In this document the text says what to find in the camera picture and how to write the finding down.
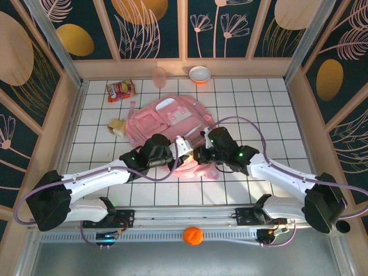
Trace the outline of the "orange red snack bag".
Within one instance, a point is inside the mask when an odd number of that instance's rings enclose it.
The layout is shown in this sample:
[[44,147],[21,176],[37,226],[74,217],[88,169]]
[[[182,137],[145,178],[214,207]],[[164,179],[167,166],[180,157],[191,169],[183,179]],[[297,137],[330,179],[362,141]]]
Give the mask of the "orange red snack bag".
[[137,95],[135,84],[131,79],[106,85],[108,102],[114,103]]

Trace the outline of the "left small circuit board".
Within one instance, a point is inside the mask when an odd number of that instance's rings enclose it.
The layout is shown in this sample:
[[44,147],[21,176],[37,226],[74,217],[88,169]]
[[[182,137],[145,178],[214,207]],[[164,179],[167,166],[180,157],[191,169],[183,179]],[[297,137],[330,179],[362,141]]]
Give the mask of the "left small circuit board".
[[119,237],[118,231],[112,232],[97,232],[95,236],[95,243],[100,249],[109,249],[115,244]]

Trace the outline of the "pink plastic cup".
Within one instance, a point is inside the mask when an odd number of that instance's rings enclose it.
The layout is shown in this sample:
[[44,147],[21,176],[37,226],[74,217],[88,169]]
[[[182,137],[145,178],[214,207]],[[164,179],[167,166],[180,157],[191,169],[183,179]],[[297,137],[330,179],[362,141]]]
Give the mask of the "pink plastic cup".
[[167,74],[163,67],[154,67],[151,72],[154,85],[158,89],[162,89],[166,85]]

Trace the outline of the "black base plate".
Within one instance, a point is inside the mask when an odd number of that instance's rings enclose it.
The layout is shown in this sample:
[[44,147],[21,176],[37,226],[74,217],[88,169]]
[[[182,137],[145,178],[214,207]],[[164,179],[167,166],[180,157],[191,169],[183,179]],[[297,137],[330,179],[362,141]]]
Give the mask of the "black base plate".
[[115,210],[109,212],[99,222],[83,221],[83,228],[132,228],[135,219],[135,211],[131,209]]
[[236,208],[232,214],[238,226],[287,225],[286,218],[271,218],[264,211],[254,208]]

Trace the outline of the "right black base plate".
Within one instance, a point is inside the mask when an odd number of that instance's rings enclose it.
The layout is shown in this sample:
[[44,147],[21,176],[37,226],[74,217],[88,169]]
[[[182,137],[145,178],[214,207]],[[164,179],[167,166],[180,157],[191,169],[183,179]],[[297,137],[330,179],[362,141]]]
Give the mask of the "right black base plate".
[[232,214],[238,226],[287,225],[286,218],[271,218],[264,211],[254,208],[236,208]]

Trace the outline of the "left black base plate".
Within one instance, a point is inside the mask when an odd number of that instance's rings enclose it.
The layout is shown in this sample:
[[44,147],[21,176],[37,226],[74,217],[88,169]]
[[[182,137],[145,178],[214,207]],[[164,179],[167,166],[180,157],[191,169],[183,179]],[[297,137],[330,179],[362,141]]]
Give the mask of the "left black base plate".
[[99,222],[83,221],[83,228],[132,228],[135,219],[135,211],[131,209],[115,210],[109,212]]

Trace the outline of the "orange ball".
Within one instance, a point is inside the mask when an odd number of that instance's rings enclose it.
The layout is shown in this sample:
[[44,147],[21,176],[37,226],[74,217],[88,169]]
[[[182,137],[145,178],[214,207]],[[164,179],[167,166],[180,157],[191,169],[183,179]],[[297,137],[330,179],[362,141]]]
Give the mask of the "orange ball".
[[189,227],[184,230],[182,239],[185,243],[191,246],[197,246],[202,243],[204,239],[204,233],[197,227]]

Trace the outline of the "aluminium frame post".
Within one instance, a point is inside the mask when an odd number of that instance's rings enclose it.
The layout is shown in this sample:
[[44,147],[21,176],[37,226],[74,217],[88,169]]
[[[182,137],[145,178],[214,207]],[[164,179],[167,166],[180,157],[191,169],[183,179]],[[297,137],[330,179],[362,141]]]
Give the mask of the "aluminium frame post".
[[290,64],[284,75],[284,82],[288,88],[293,80],[296,72],[298,71],[304,57],[307,55],[312,44],[316,40],[317,35],[323,28],[327,18],[331,14],[334,8],[336,0],[322,0],[315,12],[309,26],[302,35],[302,38],[291,58]]
[[51,48],[64,66],[73,83],[80,88],[81,78],[70,54],[63,45],[53,23],[61,23],[72,10],[71,0],[23,0],[40,27]]

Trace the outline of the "grey block with black knob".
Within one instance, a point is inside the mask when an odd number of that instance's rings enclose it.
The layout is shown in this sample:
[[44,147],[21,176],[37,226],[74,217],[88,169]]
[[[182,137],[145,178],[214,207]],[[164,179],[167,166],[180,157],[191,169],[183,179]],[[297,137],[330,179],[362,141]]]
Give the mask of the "grey block with black knob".
[[331,237],[343,236],[349,233],[351,230],[350,224],[345,220],[338,220],[336,224],[333,226],[331,233],[329,234]]

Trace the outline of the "small tan cardboard box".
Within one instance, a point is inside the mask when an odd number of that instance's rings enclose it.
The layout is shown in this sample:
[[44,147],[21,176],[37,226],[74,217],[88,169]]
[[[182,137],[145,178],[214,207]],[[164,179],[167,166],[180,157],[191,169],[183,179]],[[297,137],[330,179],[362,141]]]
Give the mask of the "small tan cardboard box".
[[126,121],[124,119],[112,119],[108,125],[108,130],[115,136],[124,137],[126,135]]

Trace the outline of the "small circuit board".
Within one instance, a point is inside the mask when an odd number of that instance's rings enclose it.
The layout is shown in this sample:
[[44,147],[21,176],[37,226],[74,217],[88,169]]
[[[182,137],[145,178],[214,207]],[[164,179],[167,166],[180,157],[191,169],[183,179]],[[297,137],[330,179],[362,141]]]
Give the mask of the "small circuit board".
[[112,232],[97,232],[95,236],[95,243],[100,249],[109,249],[115,244],[119,237],[118,231]]
[[256,241],[263,247],[280,247],[288,244],[290,240],[283,243],[275,244],[277,236],[287,233],[287,228],[274,228],[274,229],[258,229],[256,232]]

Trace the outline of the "pink backpack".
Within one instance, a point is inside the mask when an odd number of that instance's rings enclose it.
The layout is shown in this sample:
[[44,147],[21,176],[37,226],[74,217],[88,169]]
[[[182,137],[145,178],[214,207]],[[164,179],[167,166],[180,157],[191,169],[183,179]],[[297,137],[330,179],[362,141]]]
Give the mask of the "pink backpack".
[[205,145],[200,135],[206,127],[214,124],[211,113],[193,97],[188,95],[167,95],[142,109],[129,114],[126,122],[126,135],[133,149],[143,146],[154,134],[164,135],[170,141],[169,149],[175,162],[171,171],[182,179],[205,176],[218,179],[219,171],[214,164],[198,164],[195,160],[185,162],[183,156],[175,156],[174,140],[182,136],[193,148]]

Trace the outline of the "orange white bowl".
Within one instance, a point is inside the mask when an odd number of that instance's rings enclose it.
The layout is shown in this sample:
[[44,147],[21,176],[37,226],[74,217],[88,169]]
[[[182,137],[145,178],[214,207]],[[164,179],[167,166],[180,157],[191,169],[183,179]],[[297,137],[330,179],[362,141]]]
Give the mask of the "orange white bowl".
[[210,69],[205,66],[194,66],[189,71],[189,78],[197,85],[206,83],[211,75]]

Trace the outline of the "aluminium mounting rail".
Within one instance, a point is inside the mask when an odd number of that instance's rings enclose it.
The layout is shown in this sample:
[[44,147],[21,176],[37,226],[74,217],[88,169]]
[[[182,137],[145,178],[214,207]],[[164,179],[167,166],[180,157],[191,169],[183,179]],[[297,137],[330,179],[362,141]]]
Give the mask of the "aluminium mounting rail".
[[[174,224],[181,225],[237,225],[233,213],[236,208],[254,208],[265,212],[272,219],[305,221],[301,204],[291,198],[270,197],[270,203],[245,204],[240,206],[177,206],[147,207],[131,209],[135,211],[133,227],[153,225],[155,227]],[[99,222],[109,212],[124,210],[115,208],[107,198],[97,200],[77,200],[74,203],[30,204],[34,223],[40,231],[50,231],[69,221]]]

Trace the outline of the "right small circuit board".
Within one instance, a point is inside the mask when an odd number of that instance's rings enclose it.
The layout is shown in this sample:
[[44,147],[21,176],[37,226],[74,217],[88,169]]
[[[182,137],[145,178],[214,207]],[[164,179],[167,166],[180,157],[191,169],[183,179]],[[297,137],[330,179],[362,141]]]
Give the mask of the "right small circuit board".
[[258,229],[256,232],[256,241],[263,247],[280,247],[288,244],[290,240],[283,243],[275,244],[277,236],[287,233],[287,228],[274,228],[274,229]]

